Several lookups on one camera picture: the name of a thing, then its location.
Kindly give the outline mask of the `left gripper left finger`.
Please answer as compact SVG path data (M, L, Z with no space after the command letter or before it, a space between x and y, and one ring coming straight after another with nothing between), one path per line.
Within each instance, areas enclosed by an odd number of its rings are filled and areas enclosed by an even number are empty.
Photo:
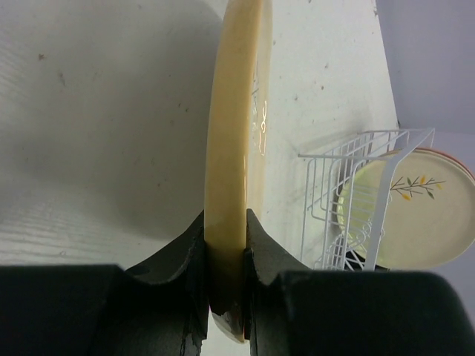
M199 355L207 335L203 217L128 269L1 268L3 355Z

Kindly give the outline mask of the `cream plate yellow patch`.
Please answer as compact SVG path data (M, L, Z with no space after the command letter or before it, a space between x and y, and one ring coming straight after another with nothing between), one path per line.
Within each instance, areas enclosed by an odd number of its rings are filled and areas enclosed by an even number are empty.
M246 212L263 204L272 2L229 1L214 67L206 148L204 240L217 327L245 341Z

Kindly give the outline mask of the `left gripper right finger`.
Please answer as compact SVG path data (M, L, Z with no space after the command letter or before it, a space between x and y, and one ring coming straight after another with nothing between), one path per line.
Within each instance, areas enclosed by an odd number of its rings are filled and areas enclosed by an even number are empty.
M253 355L472 355L474 329L436 274L319 271L246 212L244 334Z

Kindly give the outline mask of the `cream plate green patch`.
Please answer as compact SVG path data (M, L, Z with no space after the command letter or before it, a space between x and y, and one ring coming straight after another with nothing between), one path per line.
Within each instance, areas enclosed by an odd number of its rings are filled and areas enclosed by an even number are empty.
M367 256L387 160L359 168L341 190L337 221L349 249ZM426 269L463 254L474 242L474 180L451 161L414 150L396 167L376 265Z

